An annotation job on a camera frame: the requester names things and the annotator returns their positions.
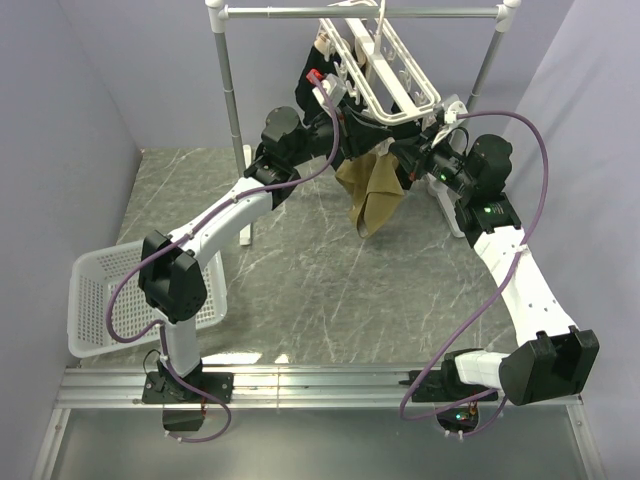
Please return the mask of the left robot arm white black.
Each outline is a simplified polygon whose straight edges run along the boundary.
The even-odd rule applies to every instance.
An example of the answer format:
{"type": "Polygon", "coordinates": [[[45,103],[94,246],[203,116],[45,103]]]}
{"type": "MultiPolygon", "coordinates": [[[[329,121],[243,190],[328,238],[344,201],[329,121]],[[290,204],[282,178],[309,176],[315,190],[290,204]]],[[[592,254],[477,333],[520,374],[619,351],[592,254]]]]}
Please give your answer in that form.
{"type": "Polygon", "coordinates": [[[223,198],[172,233],[145,237],[138,286],[161,315],[159,374],[176,400],[192,401],[202,388],[196,316],[208,298],[204,269],[221,247],[303,183],[299,165],[324,156],[327,166],[339,167],[391,136],[391,127],[347,105],[310,123],[291,107],[277,107],[265,120],[254,160],[223,198]]]}

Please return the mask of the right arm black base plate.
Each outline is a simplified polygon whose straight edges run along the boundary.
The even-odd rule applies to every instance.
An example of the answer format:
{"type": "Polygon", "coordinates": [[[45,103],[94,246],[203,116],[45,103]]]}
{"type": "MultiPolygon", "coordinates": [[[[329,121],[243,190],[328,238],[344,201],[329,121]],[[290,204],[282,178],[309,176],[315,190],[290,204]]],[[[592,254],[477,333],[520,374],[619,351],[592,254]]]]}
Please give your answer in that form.
{"type": "Polygon", "coordinates": [[[455,373],[432,370],[411,394],[411,401],[413,403],[452,403],[486,391],[488,391],[487,387],[462,383],[455,373]]]}

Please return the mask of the white clip hanger frame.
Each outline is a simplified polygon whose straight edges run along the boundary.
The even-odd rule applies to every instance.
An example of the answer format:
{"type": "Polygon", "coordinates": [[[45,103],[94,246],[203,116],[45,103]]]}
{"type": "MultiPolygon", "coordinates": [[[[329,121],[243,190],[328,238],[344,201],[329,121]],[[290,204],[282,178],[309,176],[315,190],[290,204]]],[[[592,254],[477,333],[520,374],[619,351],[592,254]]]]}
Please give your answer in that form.
{"type": "Polygon", "coordinates": [[[384,125],[427,121],[441,95],[386,18],[386,3],[341,1],[329,8],[353,35],[347,42],[331,17],[319,20],[327,45],[325,59],[333,53],[342,58],[335,67],[347,88],[343,100],[353,100],[366,116],[384,125]]]}

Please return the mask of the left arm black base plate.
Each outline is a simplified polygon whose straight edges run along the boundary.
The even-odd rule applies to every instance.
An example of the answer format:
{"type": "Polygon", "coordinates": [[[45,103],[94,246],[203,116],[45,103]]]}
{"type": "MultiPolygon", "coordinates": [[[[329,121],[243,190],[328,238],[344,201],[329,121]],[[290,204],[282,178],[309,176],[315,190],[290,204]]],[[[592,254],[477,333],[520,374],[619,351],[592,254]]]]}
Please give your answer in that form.
{"type": "MultiPolygon", "coordinates": [[[[233,375],[228,372],[203,373],[195,387],[227,404],[231,401],[233,375]]],[[[195,404],[202,400],[207,402],[202,395],[184,389],[171,375],[165,377],[157,371],[147,374],[141,396],[143,404],[195,404]]]]}

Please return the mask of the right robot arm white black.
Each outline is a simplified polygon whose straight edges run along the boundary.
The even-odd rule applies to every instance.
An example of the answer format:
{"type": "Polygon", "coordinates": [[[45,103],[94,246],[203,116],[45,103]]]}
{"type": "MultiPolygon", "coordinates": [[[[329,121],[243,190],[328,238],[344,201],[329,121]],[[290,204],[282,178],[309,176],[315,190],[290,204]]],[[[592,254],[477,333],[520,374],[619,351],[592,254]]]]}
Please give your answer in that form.
{"type": "Polygon", "coordinates": [[[580,394],[599,352],[591,330],[581,330],[550,290],[528,242],[532,228],[524,228],[504,192],[512,171],[512,145],[500,136],[478,137],[465,153],[447,141],[419,135],[392,143],[410,180],[429,173],[459,195],[455,220],[469,246],[488,268],[497,291],[470,318],[474,323],[503,299],[518,347],[510,354],[483,349],[450,352],[442,347],[442,391],[460,400],[475,386],[500,391],[512,404],[530,403],[580,394]]]}

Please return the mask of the tan underwear with cream waistband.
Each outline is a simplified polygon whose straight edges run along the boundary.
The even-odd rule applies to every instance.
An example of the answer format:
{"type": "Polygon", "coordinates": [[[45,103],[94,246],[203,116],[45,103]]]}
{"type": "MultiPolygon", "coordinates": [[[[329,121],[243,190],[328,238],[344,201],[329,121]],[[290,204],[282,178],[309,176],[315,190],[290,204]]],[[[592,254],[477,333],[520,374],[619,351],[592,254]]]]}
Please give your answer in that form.
{"type": "Polygon", "coordinates": [[[391,153],[367,153],[345,160],[336,171],[336,180],[351,198],[347,215],[360,238],[368,238],[381,229],[404,199],[396,174],[398,166],[391,153]]]}

